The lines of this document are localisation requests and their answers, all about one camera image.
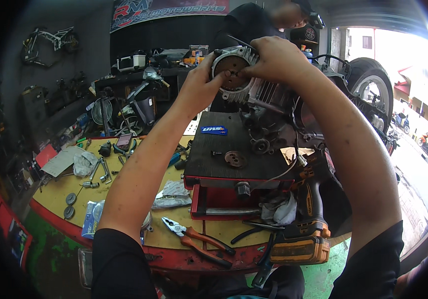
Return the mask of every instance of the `window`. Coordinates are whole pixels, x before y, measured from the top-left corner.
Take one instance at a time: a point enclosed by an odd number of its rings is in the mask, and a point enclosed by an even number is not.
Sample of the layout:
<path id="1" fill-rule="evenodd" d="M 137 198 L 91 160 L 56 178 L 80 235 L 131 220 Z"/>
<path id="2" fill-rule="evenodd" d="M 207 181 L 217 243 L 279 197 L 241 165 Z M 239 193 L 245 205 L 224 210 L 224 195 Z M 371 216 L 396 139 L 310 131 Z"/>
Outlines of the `window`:
<path id="1" fill-rule="evenodd" d="M 372 49 L 372 37 L 371 36 L 362 36 L 363 37 L 363 45 L 364 49 Z"/>

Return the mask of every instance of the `banner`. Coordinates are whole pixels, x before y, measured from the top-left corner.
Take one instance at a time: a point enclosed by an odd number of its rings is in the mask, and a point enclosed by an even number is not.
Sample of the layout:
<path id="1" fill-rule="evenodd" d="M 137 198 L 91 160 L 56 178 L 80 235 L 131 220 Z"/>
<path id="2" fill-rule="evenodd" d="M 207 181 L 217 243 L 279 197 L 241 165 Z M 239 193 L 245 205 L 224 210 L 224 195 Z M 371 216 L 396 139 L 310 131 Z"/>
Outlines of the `banner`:
<path id="1" fill-rule="evenodd" d="M 139 22 L 186 15 L 227 15 L 229 0 L 115 0 L 109 33 Z"/>

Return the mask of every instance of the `rear wheel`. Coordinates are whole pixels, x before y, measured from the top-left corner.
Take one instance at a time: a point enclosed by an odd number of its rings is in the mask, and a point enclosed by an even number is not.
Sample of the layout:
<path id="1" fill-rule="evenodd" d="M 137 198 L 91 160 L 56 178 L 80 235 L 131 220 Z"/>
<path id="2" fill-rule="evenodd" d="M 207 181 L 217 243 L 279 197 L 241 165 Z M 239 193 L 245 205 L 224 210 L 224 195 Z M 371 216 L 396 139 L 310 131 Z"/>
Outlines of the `rear wheel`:
<path id="1" fill-rule="evenodd" d="M 66 34 L 63 42 L 65 42 L 63 49 L 68 53 L 74 53 L 79 49 L 79 36 L 74 32 Z"/>
<path id="2" fill-rule="evenodd" d="M 393 90 L 387 72 L 378 61 L 366 57 L 352 60 L 350 67 L 348 89 L 387 115 L 383 129 L 386 134 L 393 112 Z"/>

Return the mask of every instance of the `green floor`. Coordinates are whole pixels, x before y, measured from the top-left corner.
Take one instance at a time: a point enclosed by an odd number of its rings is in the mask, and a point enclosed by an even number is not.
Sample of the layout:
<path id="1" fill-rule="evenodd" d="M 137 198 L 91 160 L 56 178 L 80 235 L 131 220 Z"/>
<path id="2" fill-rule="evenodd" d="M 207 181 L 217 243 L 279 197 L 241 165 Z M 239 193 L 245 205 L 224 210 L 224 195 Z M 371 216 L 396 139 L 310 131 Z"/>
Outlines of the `green floor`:
<path id="1" fill-rule="evenodd" d="M 26 268 L 33 284 L 46 297 L 54 299 L 89 298 L 90 291 L 79 283 L 78 248 L 80 244 L 55 230 L 30 211 L 24 221 L 33 235 Z M 304 299 L 328 298 L 335 279 L 342 273 L 350 239 L 331 248 L 329 261 L 321 265 L 301 266 L 305 278 Z M 250 285 L 253 275 L 247 275 Z"/>

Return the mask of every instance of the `drill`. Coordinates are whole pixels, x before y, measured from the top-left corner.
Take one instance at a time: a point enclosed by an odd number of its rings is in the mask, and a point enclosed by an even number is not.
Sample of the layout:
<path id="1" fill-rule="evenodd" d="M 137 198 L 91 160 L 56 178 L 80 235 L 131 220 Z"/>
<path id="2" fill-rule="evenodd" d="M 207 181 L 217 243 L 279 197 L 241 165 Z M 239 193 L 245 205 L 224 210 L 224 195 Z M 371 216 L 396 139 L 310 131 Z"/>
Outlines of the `drill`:
<path id="1" fill-rule="evenodd" d="M 306 156 L 307 165 L 294 168 L 298 174 L 291 190 L 297 196 L 295 221 L 277 233 L 270 261 L 275 264 L 314 265 L 328 261 L 330 231 L 324 220 L 319 185 L 334 176 L 334 165 L 326 148 Z"/>

